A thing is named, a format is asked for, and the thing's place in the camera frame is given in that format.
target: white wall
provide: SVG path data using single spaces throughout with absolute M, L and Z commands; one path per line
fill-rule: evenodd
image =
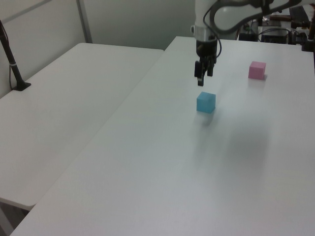
M 190 36 L 195 0 L 84 0 L 93 43 L 163 49 Z
M 7 22 L 4 27 L 24 80 L 74 45 L 85 42 L 76 0 L 51 0 Z M 0 98 L 10 91 L 8 76 L 9 64 L 1 45 Z

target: pink cube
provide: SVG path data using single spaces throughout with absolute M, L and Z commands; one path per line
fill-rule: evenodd
M 253 61 L 250 65 L 250 72 L 248 78 L 264 80 L 265 79 L 266 63 Z

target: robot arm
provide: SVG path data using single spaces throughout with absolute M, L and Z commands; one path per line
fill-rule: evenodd
M 195 77 L 203 86 L 204 76 L 213 75 L 217 62 L 217 45 L 220 34 L 235 32 L 249 20 L 261 18 L 283 9 L 314 3 L 314 0 L 196 0 L 196 21 L 193 28 L 197 40 Z

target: cube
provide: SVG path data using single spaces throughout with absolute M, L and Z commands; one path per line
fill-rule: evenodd
M 197 111 L 212 113 L 216 108 L 216 95 L 201 92 L 201 94 L 197 97 Z
M 248 73 L 248 78 L 264 80 L 265 79 L 265 68 L 266 63 L 253 61 L 250 65 L 250 71 Z

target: blue cube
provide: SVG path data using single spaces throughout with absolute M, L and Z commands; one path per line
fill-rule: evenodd
M 197 111 L 212 113 L 216 108 L 216 95 L 201 92 L 201 94 L 197 97 Z

